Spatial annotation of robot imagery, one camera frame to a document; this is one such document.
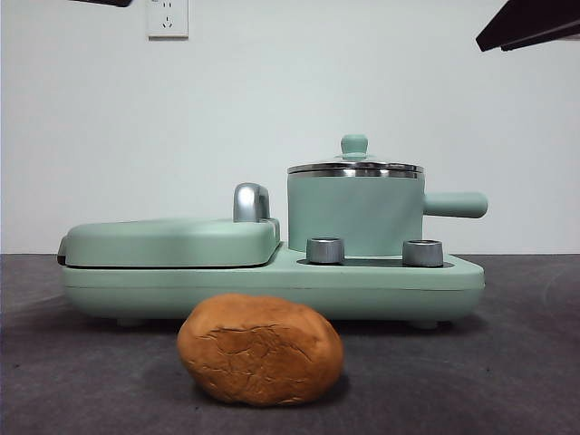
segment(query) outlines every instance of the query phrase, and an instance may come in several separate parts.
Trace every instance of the cracked crust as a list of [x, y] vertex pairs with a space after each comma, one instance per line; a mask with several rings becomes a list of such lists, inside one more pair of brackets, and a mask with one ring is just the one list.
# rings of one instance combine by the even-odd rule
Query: cracked crust
[[256, 406], [313, 401], [343, 366], [343, 345], [328, 321], [273, 296], [206, 299], [181, 326], [178, 350], [206, 392]]

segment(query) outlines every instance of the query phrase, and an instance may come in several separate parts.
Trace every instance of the countertop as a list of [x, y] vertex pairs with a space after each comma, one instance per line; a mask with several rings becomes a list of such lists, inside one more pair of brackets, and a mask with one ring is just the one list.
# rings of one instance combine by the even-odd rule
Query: countertop
[[343, 376], [318, 402], [254, 409], [195, 386], [180, 321], [120, 328], [76, 312], [55, 256], [2, 256], [2, 433], [578, 434], [580, 255], [461, 256], [475, 313], [418, 331], [333, 322]]

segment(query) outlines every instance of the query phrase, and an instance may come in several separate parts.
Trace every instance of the bread loaf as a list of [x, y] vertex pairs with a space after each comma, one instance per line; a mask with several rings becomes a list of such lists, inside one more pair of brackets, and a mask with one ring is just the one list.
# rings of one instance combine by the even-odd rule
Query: bread loaf
[[256, 406], [313, 401], [343, 366], [343, 345], [328, 321], [273, 296], [206, 299], [181, 326], [178, 350], [210, 395]]

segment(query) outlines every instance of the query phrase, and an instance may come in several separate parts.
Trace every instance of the appliance base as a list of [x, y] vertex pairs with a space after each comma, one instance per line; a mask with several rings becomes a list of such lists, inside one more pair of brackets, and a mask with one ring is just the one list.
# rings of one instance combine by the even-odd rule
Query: appliance base
[[64, 266], [63, 278], [65, 293], [76, 308], [117, 319], [119, 325], [184, 319], [208, 297], [243, 293], [280, 296], [309, 305], [329, 319], [402, 320], [430, 329], [470, 314], [485, 287], [480, 266], [454, 256], [444, 260], [444, 267], [434, 268], [404, 266], [400, 256], [314, 266], [305, 262], [304, 253], [281, 244], [262, 266]]

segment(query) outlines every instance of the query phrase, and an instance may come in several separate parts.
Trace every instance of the stainless steel rim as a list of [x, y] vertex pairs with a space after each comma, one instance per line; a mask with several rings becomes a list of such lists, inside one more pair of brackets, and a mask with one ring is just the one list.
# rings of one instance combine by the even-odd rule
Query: stainless steel rim
[[407, 243], [412, 245], [440, 245], [439, 240], [407, 240]]
[[422, 172], [395, 169], [323, 169], [290, 172], [288, 177], [385, 177], [396, 179], [425, 179]]
[[336, 170], [336, 169], [383, 169], [395, 170], [402, 172], [419, 172], [423, 173], [424, 168], [406, 163], [387, 163], [383, 161], [366, 161], [366, 160], [340, 160], [329, 161], [325, 163], [311, 163], [308, 165], [293, 166], [288, 169], [288, 174], [296, 172], [310, 172], [318, 170]]

